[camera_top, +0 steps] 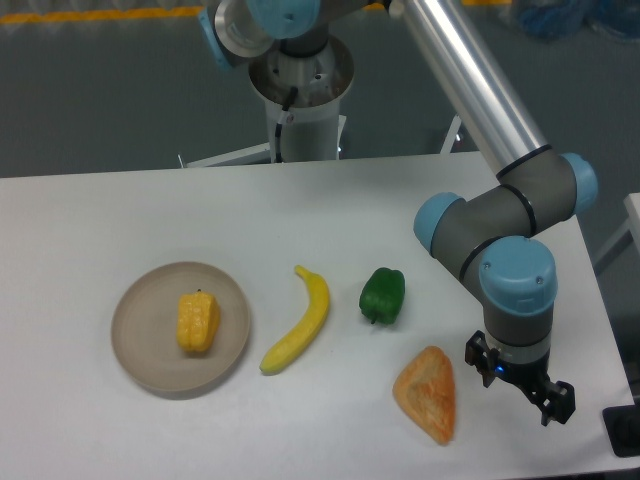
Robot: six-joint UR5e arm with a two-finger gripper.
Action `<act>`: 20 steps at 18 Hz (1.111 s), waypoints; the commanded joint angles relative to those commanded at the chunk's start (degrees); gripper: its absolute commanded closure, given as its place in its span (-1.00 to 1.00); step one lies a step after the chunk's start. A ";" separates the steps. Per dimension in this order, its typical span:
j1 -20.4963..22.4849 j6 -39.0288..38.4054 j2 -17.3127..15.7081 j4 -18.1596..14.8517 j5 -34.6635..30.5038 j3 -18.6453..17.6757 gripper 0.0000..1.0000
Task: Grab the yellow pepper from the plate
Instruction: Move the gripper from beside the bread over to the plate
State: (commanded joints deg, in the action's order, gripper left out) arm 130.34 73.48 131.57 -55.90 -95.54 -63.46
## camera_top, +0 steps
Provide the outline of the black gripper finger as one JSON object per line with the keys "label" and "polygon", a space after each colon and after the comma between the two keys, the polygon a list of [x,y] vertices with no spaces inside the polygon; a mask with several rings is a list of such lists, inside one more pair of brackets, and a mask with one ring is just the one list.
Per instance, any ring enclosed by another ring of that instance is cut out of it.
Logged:
{"label": "black gripper finger", "polygon": [[493,383],[498,367],[498,351],[489,347],[482,331],[477,330],[466,342],[465,362],[481,375],[484,387]]}
{"label": "black gripper finger", "polygon": [[575,412],[575,389],[570,383],[540,377],[526,384],[523,392],[540,410],[542,425],[551,421],[564,425]]}

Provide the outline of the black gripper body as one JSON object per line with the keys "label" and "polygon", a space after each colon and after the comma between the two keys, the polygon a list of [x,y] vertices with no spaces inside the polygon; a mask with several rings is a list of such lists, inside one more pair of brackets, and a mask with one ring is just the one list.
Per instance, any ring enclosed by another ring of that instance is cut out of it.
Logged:
{"label": "black gripper body", "polygon": [[541,396],[545,392],[549,380],[549,336],[528,346],[514,346],[487,336],[486,344],[487,367],[482,374],[485,387],[500,379],[516,386],[526,396]]}

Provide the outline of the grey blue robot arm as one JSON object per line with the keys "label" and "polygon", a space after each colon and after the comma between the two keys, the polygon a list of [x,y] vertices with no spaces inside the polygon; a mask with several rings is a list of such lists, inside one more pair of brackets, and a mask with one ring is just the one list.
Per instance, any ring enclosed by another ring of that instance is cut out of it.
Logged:
{"label": "grey blue robot arm", "polygon": [[[275,163],[338,157],[338,109],[354,74],[332,21],[359,1],[210,1],[198,22],[216,64],[247,64],[262,98]],[[544,230],[590,207],[591,165],[546,142],[459,4],[386,2],[398,9],[483,157],[497,186],[472,199],[440,193],[414,234],[482,305],[484,327],[465,347],[485,384],[500,379],[536,405],[543,423],[565,423],[573,387],[547,373],[558,281]]]}

